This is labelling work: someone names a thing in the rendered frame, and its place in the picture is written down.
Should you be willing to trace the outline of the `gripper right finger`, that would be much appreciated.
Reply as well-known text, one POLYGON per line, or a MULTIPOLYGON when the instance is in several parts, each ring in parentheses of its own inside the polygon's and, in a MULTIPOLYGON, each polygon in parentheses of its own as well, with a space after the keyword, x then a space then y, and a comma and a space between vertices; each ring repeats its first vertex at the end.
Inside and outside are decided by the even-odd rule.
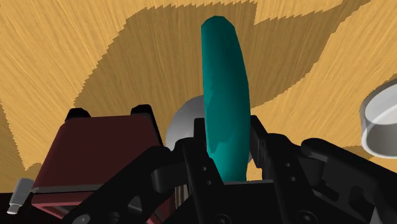
POLYGON ((250 153, 284 224, 397 224, 397 173, 319 138, 301 145, 251 116, 250 153))

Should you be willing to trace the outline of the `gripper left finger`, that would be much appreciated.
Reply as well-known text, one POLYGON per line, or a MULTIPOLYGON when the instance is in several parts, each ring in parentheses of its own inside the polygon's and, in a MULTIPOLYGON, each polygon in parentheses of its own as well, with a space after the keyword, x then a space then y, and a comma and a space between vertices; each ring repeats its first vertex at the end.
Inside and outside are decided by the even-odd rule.
POLYGON ((218 224, 223 187, 206 152, 203 132, 177 141, 173 150, 153 146, 134 159, 62 219, 62 224, 148 224, 174 192, 188 185, 190 196, 163 224, 218 224))

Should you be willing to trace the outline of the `teal elongated object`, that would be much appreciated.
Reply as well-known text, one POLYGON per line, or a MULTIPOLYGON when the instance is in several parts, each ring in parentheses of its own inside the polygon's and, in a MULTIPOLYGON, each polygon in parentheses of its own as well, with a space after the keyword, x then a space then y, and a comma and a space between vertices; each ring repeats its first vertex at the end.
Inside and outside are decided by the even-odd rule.
POLYGON ((207 152, 225 182, 245 181, 249 162, 250 99, 235 27, 213 16, 201 26, 207 152))

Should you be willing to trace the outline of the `grey round bowl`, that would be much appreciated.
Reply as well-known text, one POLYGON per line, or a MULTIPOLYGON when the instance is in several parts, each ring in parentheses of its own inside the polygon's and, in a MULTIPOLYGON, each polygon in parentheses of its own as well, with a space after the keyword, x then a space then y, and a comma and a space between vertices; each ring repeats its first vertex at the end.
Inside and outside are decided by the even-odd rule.
POLYGON ((167 129, 165 144, 171 150, 177 140, 193 137, 194 120, 205 117, 204 96, 199 95, 186 101, 174 114, 167 129))

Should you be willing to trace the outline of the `dark red box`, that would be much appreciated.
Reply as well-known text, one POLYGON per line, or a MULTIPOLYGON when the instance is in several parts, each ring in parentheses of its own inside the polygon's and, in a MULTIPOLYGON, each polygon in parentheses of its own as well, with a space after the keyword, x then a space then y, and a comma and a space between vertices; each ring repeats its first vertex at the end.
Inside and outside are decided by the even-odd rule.
POLYGON ((92 117, 69 110, 32 186, 32 206, 62 224, 162 224, 173 211, 173 193, 153 189, 148 167, 130 163, 163 144, 148 104, 129 115, 92 117))

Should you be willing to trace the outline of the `white round cup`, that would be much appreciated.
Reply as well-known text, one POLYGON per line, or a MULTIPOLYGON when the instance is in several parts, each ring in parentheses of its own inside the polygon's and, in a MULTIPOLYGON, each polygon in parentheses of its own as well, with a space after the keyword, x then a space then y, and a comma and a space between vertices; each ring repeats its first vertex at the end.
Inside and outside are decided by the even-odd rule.
POLYGON ((397 159, 397 79, 371 91, 359 115, 364 150, 376 157, 397 159))

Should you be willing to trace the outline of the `small grey cylinder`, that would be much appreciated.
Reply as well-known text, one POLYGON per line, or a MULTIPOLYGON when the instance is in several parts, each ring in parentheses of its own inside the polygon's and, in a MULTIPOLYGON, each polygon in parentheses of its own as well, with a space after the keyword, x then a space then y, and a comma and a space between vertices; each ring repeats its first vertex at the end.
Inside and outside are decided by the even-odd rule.
POLYGON ((9 208, 7 210, 8 214, 18 213, 18 210, 23 206, 26 199, 28 198, 33 184, 34 180, 29 178, 20 178, 17 181, 15 189, 9 201, 9 208))

